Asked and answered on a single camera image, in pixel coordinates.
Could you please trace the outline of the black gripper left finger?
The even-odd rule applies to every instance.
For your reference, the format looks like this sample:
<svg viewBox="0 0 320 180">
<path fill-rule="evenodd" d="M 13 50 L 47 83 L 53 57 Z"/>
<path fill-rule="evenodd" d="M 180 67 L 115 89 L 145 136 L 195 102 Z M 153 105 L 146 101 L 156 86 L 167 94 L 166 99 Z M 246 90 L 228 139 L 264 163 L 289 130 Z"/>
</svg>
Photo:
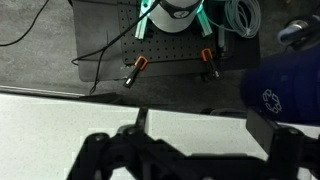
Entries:
<svg viewBox="0 0 320 180">
<path fill-rule="evenodd" d="M 66 180 L 111 180 L 125 168 L 135 180 L 184 180 L 183 154 L 146 133 L 147 108 L 140 108 L 133 124 L 121 126 L 114 136 L 93 133 L 86 137 Z"/>
</svg>

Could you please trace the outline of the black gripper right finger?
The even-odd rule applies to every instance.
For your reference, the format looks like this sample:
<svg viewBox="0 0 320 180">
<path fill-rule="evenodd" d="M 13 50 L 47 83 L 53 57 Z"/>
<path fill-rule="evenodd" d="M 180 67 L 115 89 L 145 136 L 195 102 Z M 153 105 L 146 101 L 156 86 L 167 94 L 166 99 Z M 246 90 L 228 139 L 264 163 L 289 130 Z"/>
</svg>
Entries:
<svg viewBox="0 0 320 180">
<path fill-rule="evenodd" d="M 320 178 L 320 140 L 249 109 L 246 129 L 266 152 L 266 180 L 298 180 L 299 169 Z"/>
</svg>

